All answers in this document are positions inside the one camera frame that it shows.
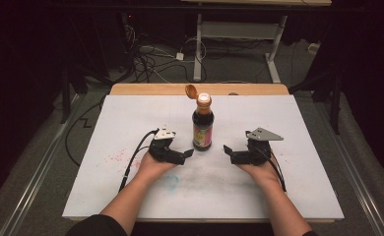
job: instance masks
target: forearm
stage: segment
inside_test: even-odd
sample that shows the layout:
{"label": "forearm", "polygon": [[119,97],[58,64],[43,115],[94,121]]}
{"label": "forearm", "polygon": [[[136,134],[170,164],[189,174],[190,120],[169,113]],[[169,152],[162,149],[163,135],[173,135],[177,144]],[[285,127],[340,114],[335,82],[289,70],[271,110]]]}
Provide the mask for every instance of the forearm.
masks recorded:
{"label": "forearm", "polygon": [[130,235],[141,204],[153,181],[144,181],[134,178],[121,192],[100,212],[114,218]]}
{"label": "forearm", "polygon": [[278,182],[258,183],[258,185],[264,193],[275,235],[301,236],[311,230]]}

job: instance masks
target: person's left hand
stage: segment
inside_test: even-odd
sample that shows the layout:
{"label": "person's left hand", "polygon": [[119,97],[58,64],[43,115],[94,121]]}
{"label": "person's left hand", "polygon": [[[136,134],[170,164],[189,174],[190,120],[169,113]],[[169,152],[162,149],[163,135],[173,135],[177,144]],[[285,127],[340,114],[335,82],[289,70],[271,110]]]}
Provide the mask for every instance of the person's left hand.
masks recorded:
{"label": "person's left hand", "polygon": [[176,164],[167,162],[158,162],[147,151],[140,164],[140,168],[135,178],[142,179],[148,183],[153,183],[161,177],[166,171],[176,167]]}

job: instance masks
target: sauce bottle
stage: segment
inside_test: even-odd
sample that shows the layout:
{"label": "sauce bottle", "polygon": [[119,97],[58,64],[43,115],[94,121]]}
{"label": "sauce bottle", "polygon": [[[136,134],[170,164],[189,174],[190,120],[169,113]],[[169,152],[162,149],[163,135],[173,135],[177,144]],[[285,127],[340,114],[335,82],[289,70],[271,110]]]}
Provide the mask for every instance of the sauce bottle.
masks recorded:
{"label": "sauce bottle", "polygon": [[192,114],[193,121],[193,146],[196,150],[204,151],[212,143],[214,113],[211,110],[211,96],[206,92],[199,93],[195,87],[186,87],[189,98],[196,99],[197,108]]}

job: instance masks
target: colorful label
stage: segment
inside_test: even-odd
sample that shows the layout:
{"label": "colorful label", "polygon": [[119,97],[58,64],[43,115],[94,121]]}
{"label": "colorful label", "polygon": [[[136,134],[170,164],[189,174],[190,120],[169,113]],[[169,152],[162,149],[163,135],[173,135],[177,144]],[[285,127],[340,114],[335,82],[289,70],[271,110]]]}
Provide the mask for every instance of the colorful label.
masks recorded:
{"label": "colorful label", "polygon": [[201,148],[205,148],[211,144],[213,126],[206,129],[201,129],[198,126],[193,126],[193,143]]}

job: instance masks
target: sleeve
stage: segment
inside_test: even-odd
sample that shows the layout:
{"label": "sleeve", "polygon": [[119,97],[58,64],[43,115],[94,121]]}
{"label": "sleeve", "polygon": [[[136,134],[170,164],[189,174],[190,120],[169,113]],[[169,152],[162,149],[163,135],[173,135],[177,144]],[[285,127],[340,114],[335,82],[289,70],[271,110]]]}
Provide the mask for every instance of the sleeve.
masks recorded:
{"label": "sleeve", "polygon": [[76,223],[66,236],[128,236],[121,225],[112,217],[103,214],[94,214],[78,223]]}
{"label": "sleeve", "polygon": [[316,234],[314,231],[309,231],[304,233],[302,236],[318,236],[318,234]]}

